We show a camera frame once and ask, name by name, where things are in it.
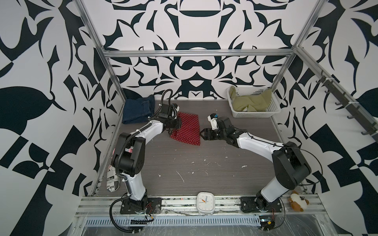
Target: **blue denim jeans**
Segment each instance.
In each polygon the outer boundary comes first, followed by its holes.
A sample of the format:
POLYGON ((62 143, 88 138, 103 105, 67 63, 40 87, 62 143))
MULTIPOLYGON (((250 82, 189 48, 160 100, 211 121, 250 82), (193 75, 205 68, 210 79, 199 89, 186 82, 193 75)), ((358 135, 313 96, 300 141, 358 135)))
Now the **blue denim jeans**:
POLYGON ((140 97, 137 99, 126 99, 123 108, 123 124, 146 123, 148 117, 155 112, 155 97, 140 97))

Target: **black and white wallpaper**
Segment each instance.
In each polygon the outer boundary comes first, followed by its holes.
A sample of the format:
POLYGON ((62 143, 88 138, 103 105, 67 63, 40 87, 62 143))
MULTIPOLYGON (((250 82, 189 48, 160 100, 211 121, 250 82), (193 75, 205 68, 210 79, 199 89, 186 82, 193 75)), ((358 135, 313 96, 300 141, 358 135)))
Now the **black and white wallpaper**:
POLYGON ((60 235, 122 100, 72 0, 0 3, 1 235, 60 235))
MULTIPOLYGON (((105 50, 291 48, 316 0, 84 0, 105 50)), ((129 97, 224 99, 270 86, 284 56, 112 58, 129 97)))
MULTIPOLYGON (((378 117, 376 79, 378 3, 330 0, 305 41, 307 50, 370 114, 378 117)), ((309 190, 318 193, 339 233, 377 234, 378 143, 298 57, 285 73, 276 95, 281 113, 274 115, 285 142, 304 153, 312 168, 309 190)))

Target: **stuffed animal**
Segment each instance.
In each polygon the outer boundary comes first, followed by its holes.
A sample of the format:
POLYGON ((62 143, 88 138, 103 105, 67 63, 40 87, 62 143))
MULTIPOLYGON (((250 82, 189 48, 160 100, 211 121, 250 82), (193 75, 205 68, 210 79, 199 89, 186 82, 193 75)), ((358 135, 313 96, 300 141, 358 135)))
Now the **stuffed animal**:
POLYGON ((307 209, 307 205, 310 203, 307 199, 299 196, 297 192, 293 191, 288 199, 291 207, 295 211, 304 211, 307 209))

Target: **pink object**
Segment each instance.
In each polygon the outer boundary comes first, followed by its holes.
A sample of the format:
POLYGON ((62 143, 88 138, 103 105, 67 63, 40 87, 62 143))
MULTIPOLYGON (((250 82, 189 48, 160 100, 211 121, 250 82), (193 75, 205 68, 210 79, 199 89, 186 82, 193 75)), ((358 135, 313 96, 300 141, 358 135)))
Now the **pink object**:
POLYGON ((178 117, 181 118, 181 128, 173 130, 171 138, 192 145, 200 145, 200 122, 198 115, 179 112, 178 117))

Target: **clock face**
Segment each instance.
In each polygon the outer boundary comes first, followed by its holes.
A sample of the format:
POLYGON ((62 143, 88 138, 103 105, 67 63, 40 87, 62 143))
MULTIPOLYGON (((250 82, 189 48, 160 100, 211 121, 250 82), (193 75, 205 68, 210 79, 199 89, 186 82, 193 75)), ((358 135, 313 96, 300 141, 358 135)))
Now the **clock face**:
POLYGON ((215 210, 215 199, 212 193, 200 192, 197 195, 197 210, 201 213, 212 214, 215 210))

